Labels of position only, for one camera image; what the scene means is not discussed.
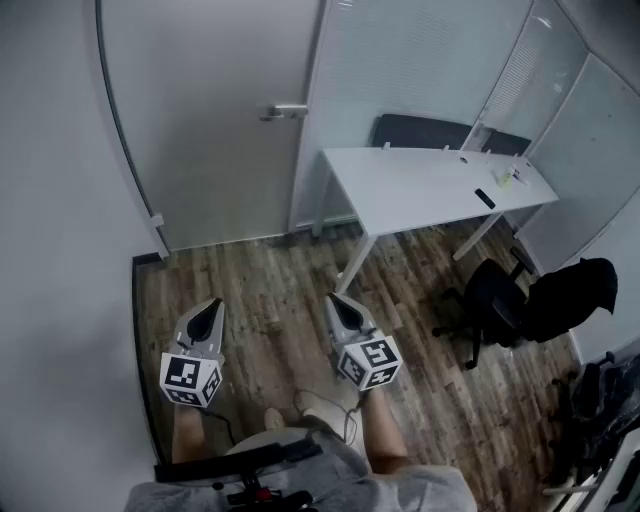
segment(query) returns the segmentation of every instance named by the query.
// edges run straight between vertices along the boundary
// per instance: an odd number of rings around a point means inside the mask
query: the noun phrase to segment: white desk
[[[326,149],[324,157],[328,165],[313,234],[318,236],[322,229],[331,174],[364,230],[355,253],[339,276],[338,293],[347,289],[380,235],[489,215],[454,254],[453,258],[458,260],[503,212],[558,199],[540,173],[523,157],[401,148]],[[506,187],[498,186],[494,172],[500,175],[511,164],[525,176],[528,185],[512,179]],[[475,194],[476,189],[482,189],[495,203],[495,208],[489,208]]]

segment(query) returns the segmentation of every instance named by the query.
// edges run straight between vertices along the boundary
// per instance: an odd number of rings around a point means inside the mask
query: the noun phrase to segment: wooden floor
[[[576,367],[568,338],[516,349],[484,346],[478,367],[466,371],[470,342],[431,335],[460,315],[455,303],[439,300],[447,287],[462,290],[487,257],[514,265],[508,252],[514,242],[502,221],[453,262],[451,254],[478,225],[380,237],[348,293],[403,354],[405,365],[386,390],[415,462],[459,468],[480,510],[541,510],[540,482],[552,462],[547,443],[559,434],[546,419],[557,406],[551,380]],[[168,458],[173,408],[157,385],[160,354],[180,314],[210,297],[227,305],[227,362],[213,408],[231,419],[237,440],[263,430],[267,407],[294,420],[296,386],[355,404],[355,392],[334,378],[326,358],[322,300],[359,236],[357,225],[347,225],[325,229],[319,240],[301,233],[238,242],[139,267],[143,378],[150,421]],[[529,279],[521,278],[525,290]],[[206,429],[211,453],[224,453],[230,447],[224,425],[207,418]]]

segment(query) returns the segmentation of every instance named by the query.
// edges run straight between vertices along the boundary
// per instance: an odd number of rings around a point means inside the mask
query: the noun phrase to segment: sneaker
[[[266,430],[278,430],[286,426],[282,414],[277,409],[270,407],[264,412],[264,428]]]

